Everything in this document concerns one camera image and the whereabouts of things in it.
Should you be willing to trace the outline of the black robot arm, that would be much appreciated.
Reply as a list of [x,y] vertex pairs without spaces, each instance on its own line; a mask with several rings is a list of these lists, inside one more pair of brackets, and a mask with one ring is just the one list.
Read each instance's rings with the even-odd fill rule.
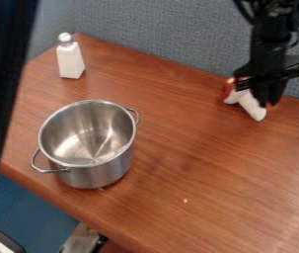
[[247,20],[249,59],[232,74],[236,91],[248,90],[260,107],[273,106],[290,79],[299,77],[299,0],[232,0]]

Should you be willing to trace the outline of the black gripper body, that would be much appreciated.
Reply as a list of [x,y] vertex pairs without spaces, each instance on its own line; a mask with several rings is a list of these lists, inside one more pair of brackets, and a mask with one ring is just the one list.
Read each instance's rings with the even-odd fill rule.
[[236,91],[283,92],[287,82],[299,77],[299,54],[287,53],[287,45],[252,42],[249,60],[233,71]]

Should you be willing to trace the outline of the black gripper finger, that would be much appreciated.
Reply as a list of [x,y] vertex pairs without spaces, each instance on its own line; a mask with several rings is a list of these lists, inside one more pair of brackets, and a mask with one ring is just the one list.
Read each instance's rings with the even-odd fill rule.
[[273,106],[283,95],[284,89],[286,89],[287,81],[283,79],[276,79],[272,81],[268,87],[268,103],[271,106]]
[[269,84],[267,82],[255,83],[251,87],[251,94],[264,108],[269,99]]

